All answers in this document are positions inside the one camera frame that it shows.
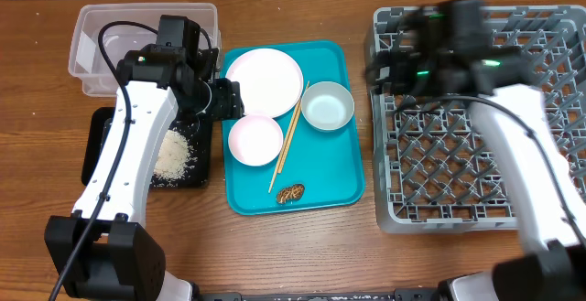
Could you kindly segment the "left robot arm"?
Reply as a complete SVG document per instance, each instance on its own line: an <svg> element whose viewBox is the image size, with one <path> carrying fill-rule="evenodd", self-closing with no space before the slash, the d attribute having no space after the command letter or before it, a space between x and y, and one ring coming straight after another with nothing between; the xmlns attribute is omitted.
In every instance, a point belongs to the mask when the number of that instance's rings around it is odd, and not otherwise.
<svg viewBox="0 0 586 301"><path fill-rule="evenodd" d="M58 272L55 292L89 300L197 300L145 228L147 195L165 135L179 114L200 124L244 115L240 86L214 76L208 33L163 15L156 40L111 63L118 90L108 135L71 213L49 219L44 240Z"/></svg>

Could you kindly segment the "pink bowl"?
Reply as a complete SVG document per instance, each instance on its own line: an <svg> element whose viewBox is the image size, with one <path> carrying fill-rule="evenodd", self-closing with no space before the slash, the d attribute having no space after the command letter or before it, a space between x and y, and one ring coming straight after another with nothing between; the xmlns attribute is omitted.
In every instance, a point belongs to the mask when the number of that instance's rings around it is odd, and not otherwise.
<svg viewBox="0 0 586 301"><path fill-rule="evenodd" d="M284 135L279 124L263 115L247 115L230 129L228 147L233 157L250 167L261 167L281 152Z"/></svg>

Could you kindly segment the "grey-white bowl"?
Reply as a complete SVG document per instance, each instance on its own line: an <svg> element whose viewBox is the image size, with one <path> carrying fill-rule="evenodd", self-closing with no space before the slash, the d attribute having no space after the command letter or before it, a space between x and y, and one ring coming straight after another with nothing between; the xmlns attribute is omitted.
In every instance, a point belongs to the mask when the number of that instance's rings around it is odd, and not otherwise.
<svg viewBox="0 0 586 301"><path fill-rule="evenodd" d="M301 98L301 113L315 129L333 132L343 128L354 116L350 91L340 83L321 81L308 87Z"/></svg>

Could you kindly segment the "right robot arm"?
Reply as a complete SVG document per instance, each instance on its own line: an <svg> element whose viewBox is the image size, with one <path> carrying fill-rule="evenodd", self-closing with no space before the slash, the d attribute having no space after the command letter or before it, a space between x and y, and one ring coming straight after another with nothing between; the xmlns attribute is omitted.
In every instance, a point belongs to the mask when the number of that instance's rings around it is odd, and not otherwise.
<svg viewBox="0 0 586 301"><path fill-rule="evenodd" d="M389 233L516 230L521 258L433 300L585 297L584 35L575 6L385 7L365 42Z"/></svg>

